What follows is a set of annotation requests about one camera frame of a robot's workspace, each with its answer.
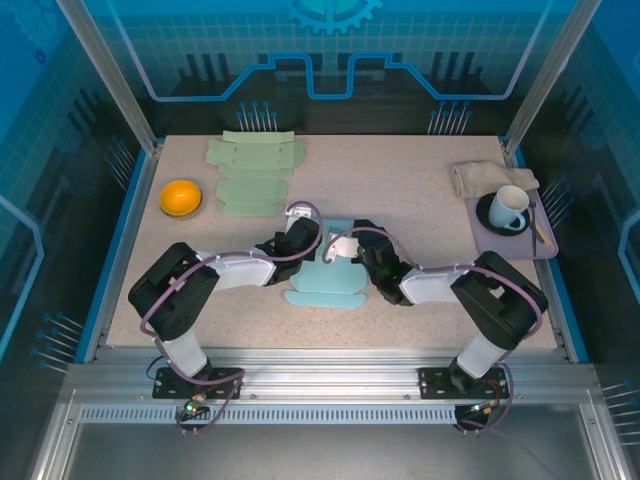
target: mug handle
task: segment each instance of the mug handle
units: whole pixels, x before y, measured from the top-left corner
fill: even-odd
[[[517,227],[512,227],[511,224],[505,225],[502,228],[506,228],[507,230],[513,230],[513,231],[519,231],[522,230],[524,228],[524,226],[527,224],[527,221],[525,220],[524,216],[521,213],[518,213],[516,215],[516,218],[519,221],[519,225]]]

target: metal bracket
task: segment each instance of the metal bracket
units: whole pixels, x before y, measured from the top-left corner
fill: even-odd
[[[420,383],[420,398],[422,400],[493,400],[497,396],[496,390],[489,385],[494,380],[500,385],[500,398],[509,398],[509,388],[504,370],[494,367],[471,390],[469,395],[462,395],[449,380],[449,368],[420,368],[418,382]]]
[[[209,371],[208,380],[228,377],[241,371],[240,368],[212,368]],[[207,400],[225,400],[231,393],[233,382],[223,383],[211,390],[206,386],[194,385],[180,378],[171,368],[159,368],[156,372],[156,381],[153,387],[152,397],[162,400],[188,400],[198,393],[206,391]],[[234,400],[240,398],[240,389],[231,397]]]
[[[336,238],[338,233],[330,233],[329,241]],[[356,258],[358,256],[358,239],[340,237],[327,251],[327,260],[333,262],[336,257]]]
[[[293,207],[290,210],[287,210],[285,215],[287,216],[287,228],[286,228],[286,232],[289,231],[289,229],[291,228],[291,225],[293,225],[296,220],[298,220],[301,217],[306,217],[306,218],[311,218],[311,214],[312,214],[312,210],[309,207],[303,206],[303,205],[298,205],[296,207]]]

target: purple tray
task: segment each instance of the purple tray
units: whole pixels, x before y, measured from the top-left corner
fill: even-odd
[[[471,230],[473,231],[473,238],[478,252],[493,250],[508,260],[553,258],[558,254],[558,242],[556,242],[556,237],[553,235],[551,225],[549,225],[549,219],[540,201],[540,196],[538,192],[529,192],[529,195],[536,201],[536,223],[547,234],[553,245],[549,247],[538,241],[537,255],[534,257],[530,228],[514,237],[503,237],[490,232],[482,226],[476,216],[476,205],[479,199],[467,198],[467,211],[469,212]]]

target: orange bowl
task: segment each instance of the orange bowl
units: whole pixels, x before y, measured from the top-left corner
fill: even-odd
[[[200,188],[189,180],[171,182],[160,192],[160,208],[172,217],[184,217],[197,210],[202,202]]]

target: light green paper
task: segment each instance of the light green paper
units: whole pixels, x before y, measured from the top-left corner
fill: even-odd
[[[271,178],[228,178],[216,186],[216,197],[224,203],[238,205],[273,205],[284,200],[289,184]]]
[[[213,165],[230,164],[236,155],[237,144],[221,142],[216,138],[209,140],[209,149],[205,155],[206,161]]]
[[[222,140],[234,143],[285,143],[294,137],[294,132],[222,132]]]
[[[280,148],[280,165],[297,167],[304,162],[304,149],[306,140],[296,140],[291,143],[283,143]]]
[[[240,143],[237,145],[232,163],[225,163],[233,168],[251,169],[293,166],[293,164],[283,165],[280,161],[279,143]]]
[[[276,203],[275,205],[227,205],[220,200],[217,203],[218,210],[227,217],[273,217],[280,215],[284,210],[283,203]]]
[[[218,170],[229,178],[286,178],[293,175],[293,168],[233,168],[218,165]]]

